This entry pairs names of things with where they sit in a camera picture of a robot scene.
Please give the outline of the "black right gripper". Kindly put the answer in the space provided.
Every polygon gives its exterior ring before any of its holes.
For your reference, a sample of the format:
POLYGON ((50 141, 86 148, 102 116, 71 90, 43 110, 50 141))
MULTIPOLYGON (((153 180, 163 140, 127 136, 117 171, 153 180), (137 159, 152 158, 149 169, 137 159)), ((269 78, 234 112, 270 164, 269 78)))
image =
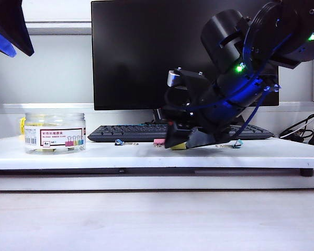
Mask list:
POLYGON ((210 131, 210 124, 200 110, 191 110, 189 103, 170 101, 170 122, 164 146, 166 149, 186 142, 186 148, 213 145, 220 142, 220 134, 210 131))

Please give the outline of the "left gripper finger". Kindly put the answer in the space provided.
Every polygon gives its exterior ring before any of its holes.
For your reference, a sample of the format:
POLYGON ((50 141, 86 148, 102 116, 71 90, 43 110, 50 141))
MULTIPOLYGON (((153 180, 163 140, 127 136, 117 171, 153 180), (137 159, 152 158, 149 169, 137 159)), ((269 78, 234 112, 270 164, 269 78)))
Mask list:
POLYGON ((0 34, 27 56, 34 53, 21 0, 0 0, 0 34))
POLYGON ((16 51, 12 44, 0 34, 0 52, 13 58, 16 55, 16 51))

